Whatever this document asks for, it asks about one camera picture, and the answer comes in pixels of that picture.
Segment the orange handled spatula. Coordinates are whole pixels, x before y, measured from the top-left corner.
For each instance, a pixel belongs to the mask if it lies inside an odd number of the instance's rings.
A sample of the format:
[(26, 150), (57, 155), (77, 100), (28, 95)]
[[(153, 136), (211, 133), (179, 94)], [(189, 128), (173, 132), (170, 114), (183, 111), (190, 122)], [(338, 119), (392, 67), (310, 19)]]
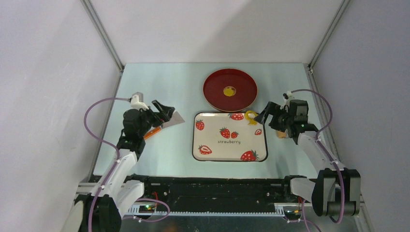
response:
[(168, 122), (164, 122), (162, 126), (158, 126), (154, 129), (150, 130), (149, 132), (147, 132), (144, 136), (144, 139), (146, 140), (146, 139), (152, 137), (153, 135), (157, 134), (158, 132), (160, 132), (163, 129), (166, 129), (168, 127), (175, 126), (175, 125), (178, 125), (178, 124), (182, 124), (184, 122), (185, 122), (185, 120), (182, 118), (180, 113), (175, 111), (173, 113), (171, 119)]

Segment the round red plate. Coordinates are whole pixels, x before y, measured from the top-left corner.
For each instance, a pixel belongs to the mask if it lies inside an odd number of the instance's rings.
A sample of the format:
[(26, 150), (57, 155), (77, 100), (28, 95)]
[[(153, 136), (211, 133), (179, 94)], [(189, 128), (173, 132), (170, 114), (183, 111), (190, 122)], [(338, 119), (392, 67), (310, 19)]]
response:
[(248, 109), (256, 100), (258, 86), (246, 72), (238, 69), (221, 69), (211, 73), (204, 81), (203, 95), (215, 109), (235, 113)]

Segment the yellow dough piece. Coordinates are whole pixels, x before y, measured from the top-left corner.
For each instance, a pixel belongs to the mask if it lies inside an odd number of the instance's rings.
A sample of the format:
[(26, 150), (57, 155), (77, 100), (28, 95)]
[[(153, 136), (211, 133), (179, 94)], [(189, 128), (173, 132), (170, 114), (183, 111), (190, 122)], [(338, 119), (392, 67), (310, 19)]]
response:
[(223, 89), (223, 94), (226, 97), (233, 97), (236, 94), (236, 89), (232, 86), (227, 86)]

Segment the strawberry print tray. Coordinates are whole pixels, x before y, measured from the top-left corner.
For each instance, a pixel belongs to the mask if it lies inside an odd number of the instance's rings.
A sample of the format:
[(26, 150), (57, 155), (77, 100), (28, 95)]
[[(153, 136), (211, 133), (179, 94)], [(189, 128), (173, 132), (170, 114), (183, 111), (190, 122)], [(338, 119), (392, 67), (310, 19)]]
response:
[(262, 162), (268, 157), (264, 126), (244, 113), (198, 113), (192, 156), (198, 161)]

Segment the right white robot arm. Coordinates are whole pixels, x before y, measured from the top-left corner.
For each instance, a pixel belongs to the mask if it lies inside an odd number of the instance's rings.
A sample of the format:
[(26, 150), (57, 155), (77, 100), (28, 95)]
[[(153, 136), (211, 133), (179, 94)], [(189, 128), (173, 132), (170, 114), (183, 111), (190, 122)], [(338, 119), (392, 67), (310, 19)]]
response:
[(282, 198), (294, 202), (299, 197), (312, 204), (316, 215), (323, 217), (356, 216), (360, 212), (361, 176), (336, 159), (318, 136), (319, 129), (308, 122), (308, 103), (290, 100), (287, 106), (269, 102), (255, 121), (287, 133), (309, 158), (317, 172), (315, 181), (301, 175), (285, 177)]

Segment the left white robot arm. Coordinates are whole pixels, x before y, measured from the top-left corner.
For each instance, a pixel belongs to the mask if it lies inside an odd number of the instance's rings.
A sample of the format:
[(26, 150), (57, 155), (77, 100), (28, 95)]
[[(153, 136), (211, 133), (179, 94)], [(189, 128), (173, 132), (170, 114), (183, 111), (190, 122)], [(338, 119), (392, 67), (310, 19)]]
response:
[(118, 143), (114, 145), (100, 140), (115, 149), (115, 156), (97, 184), (76, 197), (63, 232), (118, 232), (125, 213), (133, 203), (148, 201), (153, 195), (150, 185), (125, 179), (145, 148), (145, 137), (150, 131), (170, 122), (175, 108), (153, 100), (152, 104), (157, 109), (154, 112), (139, 100), (126, 101), (131, 108), (123, 114)]

